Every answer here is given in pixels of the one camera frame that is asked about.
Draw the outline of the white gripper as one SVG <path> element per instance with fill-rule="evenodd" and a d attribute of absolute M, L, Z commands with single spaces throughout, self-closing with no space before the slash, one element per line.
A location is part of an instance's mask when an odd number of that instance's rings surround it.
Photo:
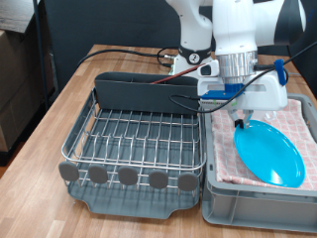
<path fill-rule="evenodd" d="M 223 105 L 230 111 L 234 127 L 248 129 L 253 110 L 278 111 L 287 105 L 286 75 L 283 69 L 269 72 L 257 71 L 244 78 L 242 83 L 223 83 L 221 77 L 201 77 L 197 94 L 200 105 L 205 109 L 215 109 Z M 244 119 L 237 111 L 244 111 Z"/>

